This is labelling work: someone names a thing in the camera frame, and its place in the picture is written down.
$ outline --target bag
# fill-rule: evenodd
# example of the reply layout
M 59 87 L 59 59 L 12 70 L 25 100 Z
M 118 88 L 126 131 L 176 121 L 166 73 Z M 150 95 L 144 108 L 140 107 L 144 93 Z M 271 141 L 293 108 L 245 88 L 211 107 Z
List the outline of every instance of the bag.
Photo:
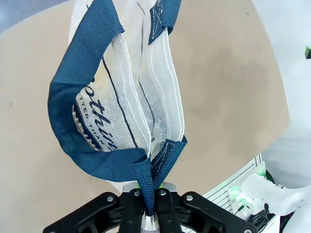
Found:
M 115 5 L 77 0 L 72 40 L 50 85 L 49 118 L 82 170 L 112 182 L 137 180 L 151 216 L 154 189 L 187 142 L 168 44 L 180 1 Z

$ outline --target black and green object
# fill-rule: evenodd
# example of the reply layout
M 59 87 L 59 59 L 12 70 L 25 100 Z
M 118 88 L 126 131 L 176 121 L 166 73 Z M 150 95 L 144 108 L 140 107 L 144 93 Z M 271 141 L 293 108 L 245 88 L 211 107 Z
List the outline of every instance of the black and green object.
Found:
M 307 46 L 306 48 L 306 58 L 311 59 L 311 46 Z

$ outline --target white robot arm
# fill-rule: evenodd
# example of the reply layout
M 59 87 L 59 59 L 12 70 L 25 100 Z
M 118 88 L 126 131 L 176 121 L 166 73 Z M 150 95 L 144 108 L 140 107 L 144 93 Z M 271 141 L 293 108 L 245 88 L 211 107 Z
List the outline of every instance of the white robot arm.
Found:
M 263 176 L 252 174 L 243 182 L 237 200 L 246 200 L 252 215 L 269 205 L 269 212 L 285 216 L 295 211 L 283 233 L 311 232 L 311 185 L 288 189 L 275 185 Z

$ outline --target beige tabletop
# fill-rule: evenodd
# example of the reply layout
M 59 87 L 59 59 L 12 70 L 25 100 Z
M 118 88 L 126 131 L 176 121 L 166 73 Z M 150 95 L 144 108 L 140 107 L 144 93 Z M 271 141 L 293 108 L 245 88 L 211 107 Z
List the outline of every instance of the beige tabletop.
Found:
M 36 233 L 104 191 L 63 153 L 48 119 L 72 3 L 0 35 L 0 231 Z M 182 1 L 170 46 L 188 144 L 167 181 L 206 193 L 268 147 L 289 117 L 277 63 L 251 0 Z

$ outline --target bolt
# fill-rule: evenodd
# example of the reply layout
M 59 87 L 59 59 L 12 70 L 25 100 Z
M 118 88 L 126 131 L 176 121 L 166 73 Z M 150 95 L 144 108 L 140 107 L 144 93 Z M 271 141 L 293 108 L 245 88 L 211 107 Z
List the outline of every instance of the bolt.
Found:
M 189 201 L 190 201 L 190 200 L 193 200 L 193 196 L 188 195 L 188 196 L 186 196 L 186 199 L 189 200 Z
M 166 194 L 166 192 L 165 192 L 165 190 L 161 189 L 161 190 L 159 191 L 159 194 L 160 194 L 161 196 L 164 196 L 164 195 Z
M 139 196 L 140 195 L 140 191 L 135 191 L 134 192 L 134 195 L 137 197 L 137 196 Z
M 113 197 L 112 196 L 108 196 L 107 197 L 107 201 L 113 201 Z

